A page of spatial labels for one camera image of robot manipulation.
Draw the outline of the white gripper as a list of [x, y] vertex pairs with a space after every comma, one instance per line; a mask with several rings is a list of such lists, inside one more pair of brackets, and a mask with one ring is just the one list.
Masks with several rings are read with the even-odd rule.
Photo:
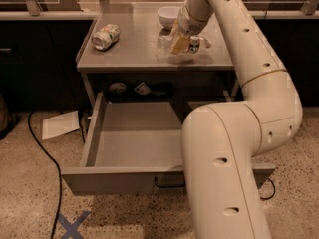
[[179, 32], [188, 35], [199, 34], [207, 25], [209, 20], [209, 12], [200, 8], [188, 8], [183, 4], [178, 12], [176, 23], [170, 31], [173, 38], [170, 52], [178, 55], [188, 50], [190, 37], [177, 36]]

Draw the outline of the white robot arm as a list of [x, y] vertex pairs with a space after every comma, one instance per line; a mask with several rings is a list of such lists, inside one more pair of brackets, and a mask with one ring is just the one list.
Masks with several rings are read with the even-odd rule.
[[283, 63], [242, 0], [186, 0], [172, 33], [195, 35], [214, 17], [243, 92], [193, 110], [181, 130], [196, 239], [271, 239], [251, 159], [291, 139], [302, 105]]

